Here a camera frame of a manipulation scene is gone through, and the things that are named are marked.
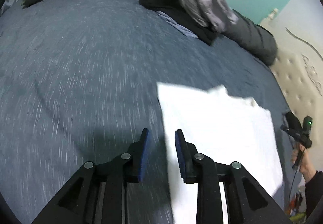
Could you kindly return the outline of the person right hand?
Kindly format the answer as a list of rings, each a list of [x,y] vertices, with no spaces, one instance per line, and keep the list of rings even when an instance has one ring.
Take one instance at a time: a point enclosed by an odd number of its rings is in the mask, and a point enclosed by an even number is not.
[[[300,151],[303,152],[303,156],[299,163],[299,170],[303,175],[305,183],[308,183],[316,175],[317,170],[315,169],[310,159],[308,150],[301,144],[296,144],[296,147],[292,152],[292,158],[291,158],[292,163],[295,163],[297,159],[297,155]]]

